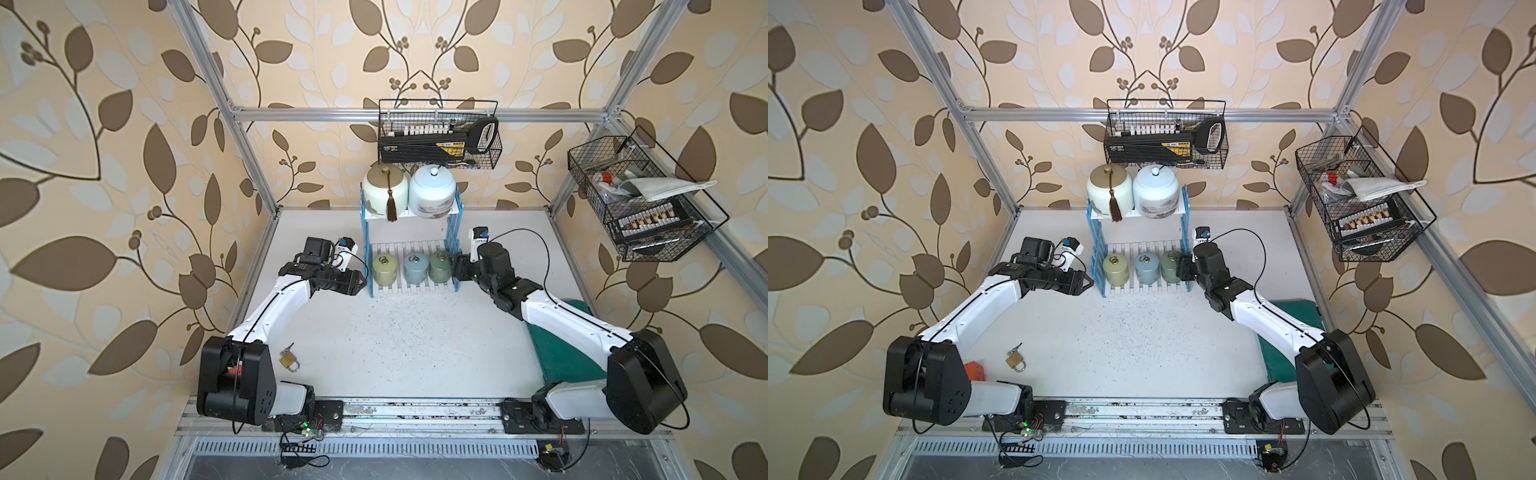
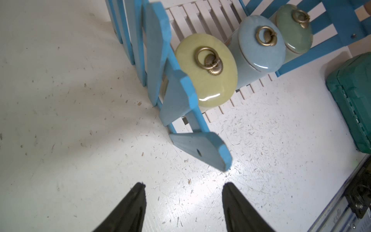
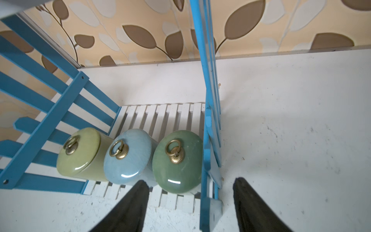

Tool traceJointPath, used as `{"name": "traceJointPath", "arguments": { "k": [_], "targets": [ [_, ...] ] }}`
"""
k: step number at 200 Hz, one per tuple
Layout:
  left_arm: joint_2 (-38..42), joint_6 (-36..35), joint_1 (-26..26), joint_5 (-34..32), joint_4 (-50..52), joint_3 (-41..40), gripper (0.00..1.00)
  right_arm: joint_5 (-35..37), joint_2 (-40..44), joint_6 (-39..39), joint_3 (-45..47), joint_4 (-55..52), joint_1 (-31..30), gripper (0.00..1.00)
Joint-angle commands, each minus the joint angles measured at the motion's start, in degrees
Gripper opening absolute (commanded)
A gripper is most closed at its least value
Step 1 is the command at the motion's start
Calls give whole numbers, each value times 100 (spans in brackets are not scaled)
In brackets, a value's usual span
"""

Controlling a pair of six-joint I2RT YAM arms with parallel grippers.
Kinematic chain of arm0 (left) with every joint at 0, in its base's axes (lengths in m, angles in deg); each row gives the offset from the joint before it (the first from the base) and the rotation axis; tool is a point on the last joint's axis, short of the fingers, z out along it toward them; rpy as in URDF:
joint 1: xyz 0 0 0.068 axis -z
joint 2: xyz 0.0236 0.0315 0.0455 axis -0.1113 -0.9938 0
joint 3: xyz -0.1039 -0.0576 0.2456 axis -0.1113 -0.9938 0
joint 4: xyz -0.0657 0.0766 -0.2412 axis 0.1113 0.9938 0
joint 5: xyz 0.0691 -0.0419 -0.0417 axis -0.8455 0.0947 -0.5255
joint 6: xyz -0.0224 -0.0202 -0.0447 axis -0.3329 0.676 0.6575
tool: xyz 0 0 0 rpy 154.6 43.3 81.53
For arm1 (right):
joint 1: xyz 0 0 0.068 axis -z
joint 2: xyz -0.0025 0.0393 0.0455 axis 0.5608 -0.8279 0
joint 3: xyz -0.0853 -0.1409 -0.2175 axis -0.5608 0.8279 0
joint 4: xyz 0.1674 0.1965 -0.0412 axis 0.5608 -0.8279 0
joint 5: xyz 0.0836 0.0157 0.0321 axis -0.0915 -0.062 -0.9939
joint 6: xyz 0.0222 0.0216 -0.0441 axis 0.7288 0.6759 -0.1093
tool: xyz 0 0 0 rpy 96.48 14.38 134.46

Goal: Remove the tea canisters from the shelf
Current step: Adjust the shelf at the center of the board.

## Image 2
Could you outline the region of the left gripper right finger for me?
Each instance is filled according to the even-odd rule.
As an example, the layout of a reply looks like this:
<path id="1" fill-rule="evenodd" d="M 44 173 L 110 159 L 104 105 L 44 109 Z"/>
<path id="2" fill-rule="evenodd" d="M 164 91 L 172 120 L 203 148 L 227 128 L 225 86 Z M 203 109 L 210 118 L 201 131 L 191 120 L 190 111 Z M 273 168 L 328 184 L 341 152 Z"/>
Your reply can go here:
<path id="1" fill-rule="evenodd" d="M 228 232 L 274 231 L 233 183 L 223 186 L 222 202 Z"/>

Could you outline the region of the blue-grey tea canister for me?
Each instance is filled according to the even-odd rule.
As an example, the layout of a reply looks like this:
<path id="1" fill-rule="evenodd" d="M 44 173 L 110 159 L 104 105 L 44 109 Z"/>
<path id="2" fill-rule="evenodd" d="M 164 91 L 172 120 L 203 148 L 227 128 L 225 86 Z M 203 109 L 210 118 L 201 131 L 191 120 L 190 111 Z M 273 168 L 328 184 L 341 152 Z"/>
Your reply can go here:
<path id="1" fill-rule="evenodd" d="M 279 29 L 260 15 L 246 17 L 225 45 L 237 65 L 237 89 L 278 71 L 286 57 L 286 46 Z"/>

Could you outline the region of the blue and white wooden shelf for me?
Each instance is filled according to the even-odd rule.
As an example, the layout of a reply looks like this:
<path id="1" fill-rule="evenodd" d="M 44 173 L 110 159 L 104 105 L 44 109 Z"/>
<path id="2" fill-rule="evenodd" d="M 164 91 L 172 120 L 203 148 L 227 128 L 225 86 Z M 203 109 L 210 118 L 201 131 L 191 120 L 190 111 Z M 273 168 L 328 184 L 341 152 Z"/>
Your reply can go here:
<path id="1" fill-rule="evenodd" d="M 231 167 L 227 146 L 206 123 L 209 110 L 201 112 L 192 81 L 175 57 L 180 42 L 205 33 L 225 44 L 246 17 L 260 15 L 270 20 L 286 4 L 308 13 L 313 44 L 307 53 L 265 78 L 279 77 L 371 33 L 370 18 L 356 14 L 366 1 L 187 1 L 167 9 L 161 2 L 107 1 L 115 34 L 176 147 L 222 172 Z M 232 103 L 237 91 L 249 90 L 259 80 L 236 89 L 224 104 Z"/>

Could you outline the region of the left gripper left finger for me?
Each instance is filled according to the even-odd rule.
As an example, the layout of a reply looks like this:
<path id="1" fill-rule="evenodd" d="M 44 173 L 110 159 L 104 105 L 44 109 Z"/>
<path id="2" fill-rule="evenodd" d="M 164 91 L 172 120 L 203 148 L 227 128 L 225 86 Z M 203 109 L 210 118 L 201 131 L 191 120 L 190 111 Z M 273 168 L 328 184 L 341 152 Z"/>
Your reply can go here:
<path id="1" fill-rule="evenodd" d="M 145 184 L 136 183 L 95 232 L 141 232 L 146 213 Z"/>

